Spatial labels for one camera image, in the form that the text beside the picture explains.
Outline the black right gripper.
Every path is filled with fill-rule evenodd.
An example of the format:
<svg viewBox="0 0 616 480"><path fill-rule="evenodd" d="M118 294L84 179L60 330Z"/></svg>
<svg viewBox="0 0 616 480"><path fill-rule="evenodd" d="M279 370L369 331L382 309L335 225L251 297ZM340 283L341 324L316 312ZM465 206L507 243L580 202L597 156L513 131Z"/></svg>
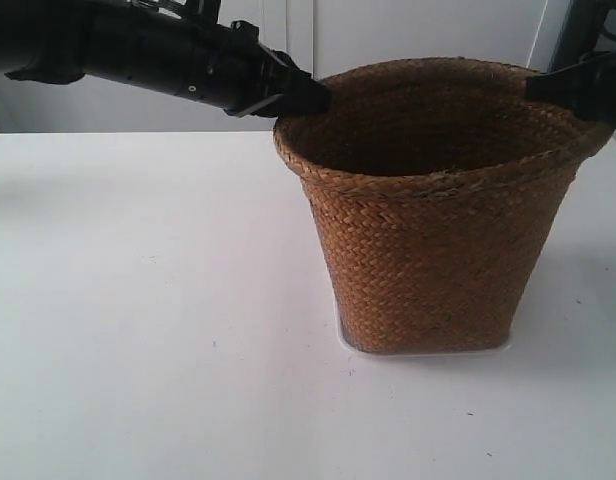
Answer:
<svg viewBox="0 0 616 480"><path fill-rule="evenodd" d="M525 99L573 108L579 119L616 129L616 50L586 54L577 64L527 77Z"/></svg>

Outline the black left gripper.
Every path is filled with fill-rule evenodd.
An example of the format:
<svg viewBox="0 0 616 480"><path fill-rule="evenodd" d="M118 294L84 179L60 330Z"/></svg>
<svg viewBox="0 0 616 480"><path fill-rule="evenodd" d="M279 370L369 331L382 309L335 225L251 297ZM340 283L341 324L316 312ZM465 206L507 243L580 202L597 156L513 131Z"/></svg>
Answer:
<svg viewBox="0 0 616 480"><path fill-rule="evenodd" d="M262 118L321 115L329 111L332 92L301 71L290 55L259 40L259 28L236 20L224 29L207 75L227 88L220 106L231 116Z"/></svg>

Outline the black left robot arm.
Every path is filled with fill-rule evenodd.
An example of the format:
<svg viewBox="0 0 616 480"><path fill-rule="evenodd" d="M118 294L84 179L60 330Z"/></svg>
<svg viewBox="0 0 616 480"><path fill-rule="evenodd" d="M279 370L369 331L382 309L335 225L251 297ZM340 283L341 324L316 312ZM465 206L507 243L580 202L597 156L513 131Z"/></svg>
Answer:
<svg viewBox="0 0 616 480"><path fill-rule="evenodd" d="M90 75L232 117L324 114L332 93L218 1L0 1L0 74L68 85Z"/></svg>

